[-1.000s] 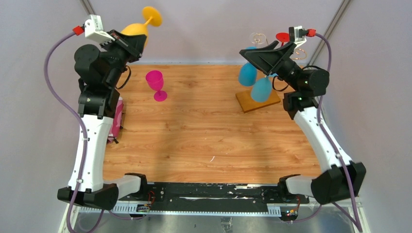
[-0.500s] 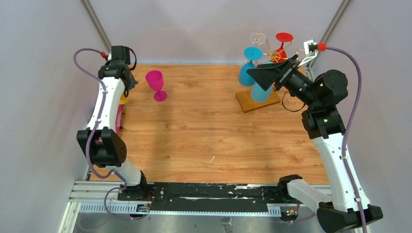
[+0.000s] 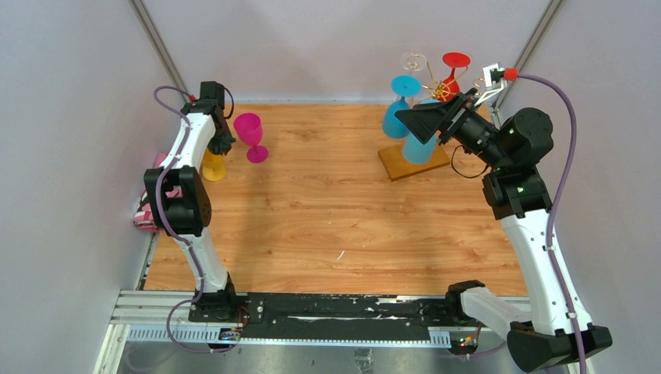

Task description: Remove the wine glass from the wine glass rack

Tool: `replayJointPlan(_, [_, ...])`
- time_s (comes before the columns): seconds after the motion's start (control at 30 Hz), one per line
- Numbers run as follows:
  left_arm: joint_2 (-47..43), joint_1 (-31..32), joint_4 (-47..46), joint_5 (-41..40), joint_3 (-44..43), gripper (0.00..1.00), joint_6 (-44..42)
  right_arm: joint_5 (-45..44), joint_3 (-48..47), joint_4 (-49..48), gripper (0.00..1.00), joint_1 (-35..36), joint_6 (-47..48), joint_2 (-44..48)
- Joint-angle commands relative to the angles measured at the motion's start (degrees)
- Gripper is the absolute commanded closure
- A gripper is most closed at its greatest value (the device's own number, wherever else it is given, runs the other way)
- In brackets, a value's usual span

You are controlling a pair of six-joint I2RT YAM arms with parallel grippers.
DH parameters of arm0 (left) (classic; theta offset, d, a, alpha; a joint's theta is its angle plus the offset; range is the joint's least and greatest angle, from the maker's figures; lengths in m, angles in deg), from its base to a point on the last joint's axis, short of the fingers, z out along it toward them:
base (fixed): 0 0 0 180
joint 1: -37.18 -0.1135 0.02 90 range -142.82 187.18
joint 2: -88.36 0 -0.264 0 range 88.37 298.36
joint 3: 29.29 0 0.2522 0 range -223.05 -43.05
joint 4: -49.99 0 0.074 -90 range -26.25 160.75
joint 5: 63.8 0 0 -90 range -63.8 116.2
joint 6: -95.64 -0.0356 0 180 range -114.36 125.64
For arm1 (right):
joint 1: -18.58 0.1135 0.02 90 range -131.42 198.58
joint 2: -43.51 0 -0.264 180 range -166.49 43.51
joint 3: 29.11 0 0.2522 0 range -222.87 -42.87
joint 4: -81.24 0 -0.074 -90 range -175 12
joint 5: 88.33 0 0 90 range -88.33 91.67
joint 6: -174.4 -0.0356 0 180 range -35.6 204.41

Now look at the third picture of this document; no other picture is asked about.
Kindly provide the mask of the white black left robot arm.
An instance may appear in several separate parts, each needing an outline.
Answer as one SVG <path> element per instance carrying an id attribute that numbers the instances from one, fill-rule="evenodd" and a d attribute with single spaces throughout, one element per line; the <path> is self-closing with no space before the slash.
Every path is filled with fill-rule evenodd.
<path id="1" fill-rule="evenodd" d="M 205 152 L 225 155 L 235 141 L 224 115 L 228 94 L 221 83 L 205 81 L 196 98 L 169 107 L 179 130 L 165 159 L 143 175 L 154 223 L 180 246 L 195 277 L 191 306 L 221 322 L 237 316 L 239 301 L 212 242 L 212 206 L 200 171 Z"/>

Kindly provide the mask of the yellow wine glass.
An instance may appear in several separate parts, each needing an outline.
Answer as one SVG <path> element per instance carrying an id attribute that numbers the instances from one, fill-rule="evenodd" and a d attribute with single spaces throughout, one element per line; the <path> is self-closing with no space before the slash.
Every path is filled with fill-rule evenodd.
<path id="1" fill-rule="evenodd" d="M 214 154 L 205 150 L 201 164 L 202 176 L 211 182 L 218 182 L 225 178 L 227 169 L 225 167 L 224 155 Z"/>

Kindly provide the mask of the red wine glass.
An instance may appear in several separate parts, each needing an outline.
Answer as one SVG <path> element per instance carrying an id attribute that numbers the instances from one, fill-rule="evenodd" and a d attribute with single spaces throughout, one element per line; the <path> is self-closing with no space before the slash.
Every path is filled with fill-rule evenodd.
<path id="1" fill-rule="evenodd" d="M 449 75 L 441 80 L 436 89 L 436 99 L 439 101 L 450 101 L 460 93 L 458 77 L 468 70 L 471 59 L 468 55 L 451 51 L 446 53 L 442 60 L 450 69 Z"/>

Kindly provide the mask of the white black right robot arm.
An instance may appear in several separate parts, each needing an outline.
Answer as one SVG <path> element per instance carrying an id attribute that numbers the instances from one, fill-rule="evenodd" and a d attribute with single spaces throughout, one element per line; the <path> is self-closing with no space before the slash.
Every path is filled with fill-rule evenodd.
<path id="1" fill-rule="evenodd" d="M 555 209 L 537 164 L 553 148 L 553 124 L 537 108 L 522 108 L 501 127 L 477 112 L 473 91 L 448 102 L 395 112 L 418 141 L 455 139 L 485 163 L 485 200 L 512 244 L 528 290 L 524 312 L 469 280 L 448 288 L 445 314 L 455 325 L 474 319 L 502 338 L 524 372 L 583 364 L 609 348 L 610 330 L 595 325 L 564 263 L 551 221 Z"/>

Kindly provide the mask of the magenta wine glass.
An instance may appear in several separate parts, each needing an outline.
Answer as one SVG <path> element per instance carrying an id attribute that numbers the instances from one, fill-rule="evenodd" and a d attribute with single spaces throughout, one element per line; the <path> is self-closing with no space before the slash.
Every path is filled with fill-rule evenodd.
<path id="1" fill-rule="evenodd" d="M 264 162 L 268 156 L 268 149 L 261 145 L 263 138 L 263 126 L 259 115 L 255 113 L 243 113 L 234 120 L 234 128 L 239 139 L 249 147 L 246 158 L 254 164 Z"/>

